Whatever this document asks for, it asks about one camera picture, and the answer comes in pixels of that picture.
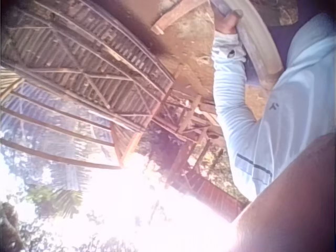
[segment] dirt ground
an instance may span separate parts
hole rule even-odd
[[[134,33],[173,74],[179,65],[183,70],[177,85],[190,87],[206,100],[213,100],[213,63],[211,47],[214,27],[208,3],[194,9],[156,35],[152,25],[178,0],[94,0]],[[264,111],[266,99],[261,89],[247,87],[246,102],[257,119]]]

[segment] shirt sleeve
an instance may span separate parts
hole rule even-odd
[[[259,128],[259,122],[245,104],[245,56],[237,34],[215,32],[212,59],[217,120],[226,141],[234,183],[244,196],[253,200],[259,189],[252,179],[250,164],[241,165],[236,160],[240,155],[253,156]]]

